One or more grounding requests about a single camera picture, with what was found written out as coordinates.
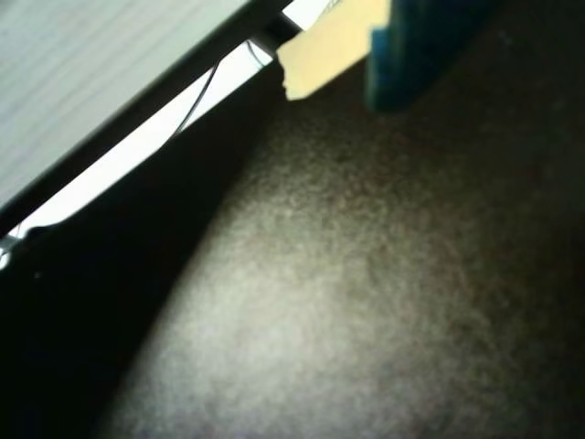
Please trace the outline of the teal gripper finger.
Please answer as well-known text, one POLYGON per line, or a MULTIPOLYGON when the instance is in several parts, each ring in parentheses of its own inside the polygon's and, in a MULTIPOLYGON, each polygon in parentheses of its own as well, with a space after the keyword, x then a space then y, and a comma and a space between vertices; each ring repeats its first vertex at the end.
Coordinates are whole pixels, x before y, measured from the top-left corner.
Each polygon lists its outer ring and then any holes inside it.
POLYGON ((391 1, 388 22, 371 33, 366 97, 375 112, 409 107, 456 60, 498 3, 391 1))

